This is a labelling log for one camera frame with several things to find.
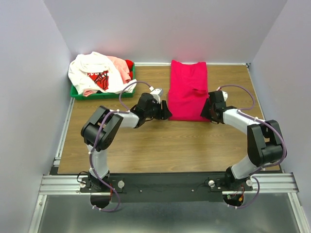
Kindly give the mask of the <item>magenta t shirt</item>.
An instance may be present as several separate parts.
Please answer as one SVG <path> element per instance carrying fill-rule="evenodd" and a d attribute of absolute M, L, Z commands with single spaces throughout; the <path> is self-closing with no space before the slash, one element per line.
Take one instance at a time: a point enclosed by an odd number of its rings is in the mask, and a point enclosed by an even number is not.
<path fill-rule="evenodd" d="M 172 60 L 168 91 L 168 108 L 172 116 L 169 120 L 208 122 L 201 116 L 207 98 L 206 63 L 186 65 Z"/>

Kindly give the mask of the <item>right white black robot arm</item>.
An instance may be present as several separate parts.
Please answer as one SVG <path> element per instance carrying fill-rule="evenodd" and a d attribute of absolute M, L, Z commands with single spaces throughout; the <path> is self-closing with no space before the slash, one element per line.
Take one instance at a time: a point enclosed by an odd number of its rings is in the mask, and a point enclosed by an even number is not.
<path fill-rule="evenodd" d="M 271 166 L 279 165 L 287 149 L 277 121 L 265 121 L 242 110 L 227 106 L 227 94 L 222 90 L 209 92 L 201 116 L 214 123 L 230 125 L 247 136 L 247 155 L 226 169 L 224 186 L 235 190 L 251 175 Z"/>

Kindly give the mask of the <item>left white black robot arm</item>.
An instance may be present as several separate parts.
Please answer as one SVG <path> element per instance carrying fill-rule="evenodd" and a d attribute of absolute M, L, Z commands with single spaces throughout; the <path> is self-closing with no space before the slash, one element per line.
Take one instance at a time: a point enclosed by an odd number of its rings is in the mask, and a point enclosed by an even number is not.
<path fill-rule="evenodd" d="M 162 94 L 161 88 L 143 93 L 138 103 L 127 111 L 110 110 L 104 106 L 97 108 L 81 129 L 90 158 L 88 180 L 82 181 L 86 188 L 93 188 L 97 192 L 111 190 L 107 186 L 107 149 L 120 128 L 136 129 L 148 120 L 167 120 L 172 116 L 166 101 L 161 99 Z"/>

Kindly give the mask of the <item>red t shirt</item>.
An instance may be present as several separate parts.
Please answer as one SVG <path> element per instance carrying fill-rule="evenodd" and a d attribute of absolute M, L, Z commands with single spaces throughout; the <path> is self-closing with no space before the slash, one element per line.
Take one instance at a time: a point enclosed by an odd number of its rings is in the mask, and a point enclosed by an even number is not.
<path fill-rule="evenodd" d="M 134 62 L 131 61 L 131 60 L 125 60 L 126 61 L 126 64 L 128 66 L 128 69 L 129 69 L 129 77 L 130 79 L 132 80 L 133 79 L 133 66 L 134 66 Z"/>

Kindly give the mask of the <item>light pink t shirt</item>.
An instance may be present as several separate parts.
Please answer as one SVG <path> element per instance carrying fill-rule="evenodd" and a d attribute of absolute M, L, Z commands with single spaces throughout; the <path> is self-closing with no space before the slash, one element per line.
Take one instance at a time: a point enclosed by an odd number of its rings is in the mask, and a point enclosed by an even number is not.
<path fill-rule="evenodd" d="M 86 75 L 87 83 L 84 84 L 82 95 L 85 97 L 102 93 L 119 94 L 133 93 L 136 85 L 129 77 L 126 61 L 114 56 L 105 56 L 97 52 L 85 55 L 81 61 L 81 71 Z"/>

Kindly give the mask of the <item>white printed t shirt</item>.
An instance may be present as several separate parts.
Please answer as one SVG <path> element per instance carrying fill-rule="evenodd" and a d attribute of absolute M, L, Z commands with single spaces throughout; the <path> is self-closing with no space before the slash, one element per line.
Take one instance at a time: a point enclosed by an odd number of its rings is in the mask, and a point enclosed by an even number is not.
<path fill-rule="evenodd" d="M 123 89 L 132 93 L 135 84 L 131 61 L 98 52 L 79 54 L 69 65 L 68 77 L 77 93 L 90 96 L 97 92 L 119 94 Z"/>

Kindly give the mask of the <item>green plastic bin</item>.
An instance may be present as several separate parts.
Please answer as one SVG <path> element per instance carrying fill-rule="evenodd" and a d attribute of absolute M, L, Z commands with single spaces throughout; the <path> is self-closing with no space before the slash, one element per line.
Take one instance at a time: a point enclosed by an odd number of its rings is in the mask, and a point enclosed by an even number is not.
<path fill-rule="evenodd" d="M 136 79 L 136 71 L 135 71 L 135 64 L 133 66 L 133 79 Z M 71 85 L 70 88 L 70 96 L 76 100 L 101 100 L 101 99 L 117 99 L 119 97 L 118 94 L 115 93 L 102 93 L 102 92 L 96 92 L 95 94 L 91 94 L 88 97 L 85 97 L 83 95 L 79 95 L 74 85 Z"/>

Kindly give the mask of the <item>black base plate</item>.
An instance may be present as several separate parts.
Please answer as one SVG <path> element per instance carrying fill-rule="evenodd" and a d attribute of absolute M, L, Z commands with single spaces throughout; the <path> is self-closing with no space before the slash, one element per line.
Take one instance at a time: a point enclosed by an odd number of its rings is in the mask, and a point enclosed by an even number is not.
<path fill-rule="evenodd" d="M 111 173 L 104 179 L 118 193 L 91 175 L 82 178 L 80 191 L 98 200 L 130 202 L 221 202 L 225 194 L 251 191 L 248 178 L 229 183 L 224 172 Z"/>

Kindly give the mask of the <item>aluminium frame rail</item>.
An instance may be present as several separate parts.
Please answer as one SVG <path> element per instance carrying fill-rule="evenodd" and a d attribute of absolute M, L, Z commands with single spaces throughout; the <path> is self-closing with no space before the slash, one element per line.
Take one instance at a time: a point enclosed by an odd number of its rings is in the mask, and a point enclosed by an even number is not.
<path fill-rule="evenodd" d="M 299 192 L 292 173 L 258 173 L 255 175 L 260 184 L 260 193 L 287 193 L 296 219 L 299 231 L 309 233 L 308 221 L 298 199 Z M 82 195 L 80 186 L 74 175 L 47 175 L 43 176 L 38 191 L 38 197 L 29 227 L 30 233 L 37 233 L 48 195 Z"/>

